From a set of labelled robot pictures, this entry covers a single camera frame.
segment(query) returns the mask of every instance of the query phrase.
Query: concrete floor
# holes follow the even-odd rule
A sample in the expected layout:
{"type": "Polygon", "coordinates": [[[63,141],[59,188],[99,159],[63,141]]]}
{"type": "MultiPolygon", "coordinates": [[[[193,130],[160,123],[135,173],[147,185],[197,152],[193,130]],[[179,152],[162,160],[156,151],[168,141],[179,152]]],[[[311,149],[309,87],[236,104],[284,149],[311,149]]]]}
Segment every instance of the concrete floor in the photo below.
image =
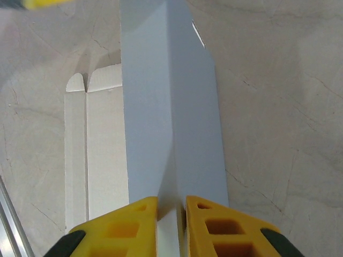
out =
{"type": "MultiPolygon", "coordinates": [[[[189,0],[217,64],[231,207],[343,252],[343,2],[189,0]]],[[[118,0],[0,12],[1,174],[37,256],[64,231],[64,105],[120,63],[118,0]]]]}

